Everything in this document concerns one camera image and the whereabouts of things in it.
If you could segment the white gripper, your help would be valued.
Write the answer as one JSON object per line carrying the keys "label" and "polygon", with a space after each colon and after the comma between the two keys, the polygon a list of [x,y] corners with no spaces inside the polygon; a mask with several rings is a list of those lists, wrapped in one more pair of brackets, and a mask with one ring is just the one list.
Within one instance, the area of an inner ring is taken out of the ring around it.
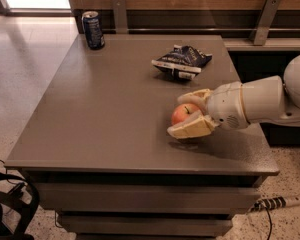
{"label": "white gripper", "polygon": [[210,135],[217,126],[224,130],[247,128],[242,101],[242,83],[224,84],[215,90],[201,89],[177,98],[191,114],[186,120],[171,125],[167,132],[176,139]]}

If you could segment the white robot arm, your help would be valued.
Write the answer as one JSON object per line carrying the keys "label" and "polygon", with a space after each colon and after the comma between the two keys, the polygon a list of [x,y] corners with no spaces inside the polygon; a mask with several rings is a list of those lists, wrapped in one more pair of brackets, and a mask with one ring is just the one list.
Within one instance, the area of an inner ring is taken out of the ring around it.
{"label": "white robot arm", "polygon": [[180,96],[178,102],[199,109],[167,129],[176,139],[207,136],[216,128],[245,129],[253,123],[300,127],[300,55],[281,77],[201,89]]}

